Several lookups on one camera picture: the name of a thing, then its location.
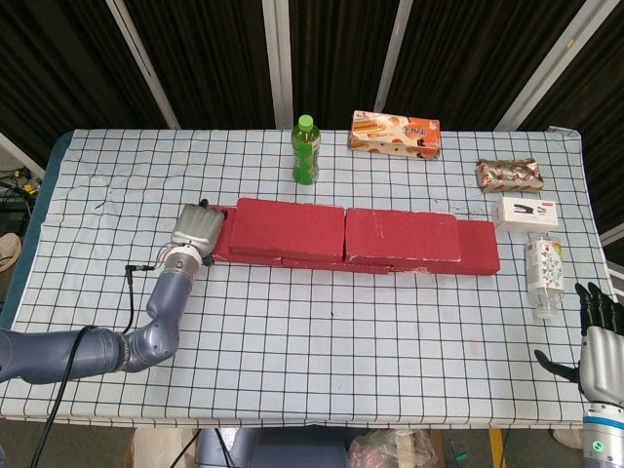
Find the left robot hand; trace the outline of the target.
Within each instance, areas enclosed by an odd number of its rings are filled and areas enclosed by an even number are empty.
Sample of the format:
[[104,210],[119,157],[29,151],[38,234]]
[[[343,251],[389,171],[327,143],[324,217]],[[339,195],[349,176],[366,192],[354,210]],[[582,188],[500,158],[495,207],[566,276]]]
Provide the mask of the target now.
[[171,241],[192,246],[203,264],[210,266],[214,263],[213,251],[226,218],[227,211],[210,207],[207,199],[195,205],[186,204],[175,223]]

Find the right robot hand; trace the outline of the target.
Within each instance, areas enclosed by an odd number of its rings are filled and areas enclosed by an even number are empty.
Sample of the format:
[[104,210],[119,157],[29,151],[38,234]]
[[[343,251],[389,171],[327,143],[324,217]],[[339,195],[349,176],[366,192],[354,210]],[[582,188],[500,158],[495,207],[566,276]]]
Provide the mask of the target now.
[[623,406],[623,305],[593,283],[574,285],[580,302],[581,353],[578,365],[552,362],[542,351],[539,365],[578,386],[592,403]]

